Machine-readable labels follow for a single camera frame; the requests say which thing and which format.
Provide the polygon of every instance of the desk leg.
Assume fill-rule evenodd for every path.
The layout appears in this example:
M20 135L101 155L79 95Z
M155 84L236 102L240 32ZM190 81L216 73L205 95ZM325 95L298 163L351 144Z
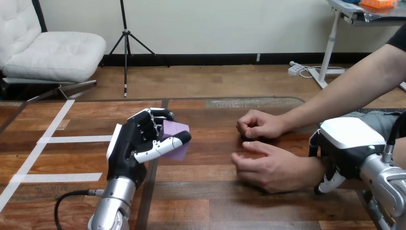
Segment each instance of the desk leg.
M327 86L325 78L326 78L328 64L330 62L331 53L333 52L334 43L336 41L338 22L341 17L341 12L335 11L335 15L336 16L334 18L333 28L331 30L330 37L328 38L327 49L326 49L326 53L324 54L324 59L323 59L323 64L321 66L320 74L315 69L309 69L309 72L312 74L313 78L316 80L316 82L320 85L321 88L325 88Z

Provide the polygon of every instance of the chair leg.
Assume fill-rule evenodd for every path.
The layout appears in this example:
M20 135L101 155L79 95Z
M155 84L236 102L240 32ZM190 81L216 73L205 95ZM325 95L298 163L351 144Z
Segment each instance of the chair leg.
M50 91L48 91L48 92L45 92L45 93L43 93L43 94L41 94L41 95L39 95L39 96L36 96L36 97L34 97L34 98L31 98L31 99L28 100L27 102L30 103L30 102L39 101L39 100L42 100L42 99L45 99L45 98L47 98L47 97L54 96L54 95L56 95L55 89L50 90Z
M84 81L84 82L77 83L77 84L64 85L64 86L61 86L60 89L62 91L72 90L72 89L77 89L77 88L87 86L87 85L92 85L92 84L94 84L94 85L97 84L97 81L96 80L88 80L88 81Z
M62 91L62 89L61 89L60 87L59 87L56 91L57 91L57 92L59 93L59 95L62 96L65 100L69 100L68 96L66 96L66 94Z

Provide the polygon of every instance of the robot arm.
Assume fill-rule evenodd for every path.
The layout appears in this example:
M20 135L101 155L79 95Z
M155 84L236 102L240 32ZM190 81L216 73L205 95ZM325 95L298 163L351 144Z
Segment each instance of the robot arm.
M158 140L163 120L173 121L173 113L161 108L144 109L117 125L107 150L107 187L88 223L89 230L128 230L130 207L136 189L144 181L144 162L158 158L191 140L182 131Z
M392 162L392 151L403 113L395 122L389 139L384 138L358 118L335 118L325 121L310 138L309 156L321 156L333 162L316 194L328 193L346 179L363 181L371 190L368 208L379 229L406 229L406 171ZM389 219L382 214L383 208Z

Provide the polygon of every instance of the human hand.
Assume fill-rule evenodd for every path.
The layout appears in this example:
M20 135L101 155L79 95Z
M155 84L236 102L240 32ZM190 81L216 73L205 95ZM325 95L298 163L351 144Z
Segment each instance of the human hand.
M236 166L238 177L269 193L314 187L326 172L318 157L298 157L259 141L244 142L243 147L265 157L251 159L233 153L231 161Z
M277 138L289 130L282 116L270 115L258 110L249 110L237 121L236 128L247 138Z

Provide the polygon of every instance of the white cushion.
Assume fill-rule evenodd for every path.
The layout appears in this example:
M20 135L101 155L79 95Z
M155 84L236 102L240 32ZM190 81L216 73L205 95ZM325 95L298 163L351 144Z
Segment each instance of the white cushion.
M105 40L95 34L46 32L12 56L3 73L8 78L81 82L96 71L105 49Z
M0 70L41 33L31 0L0 0Z

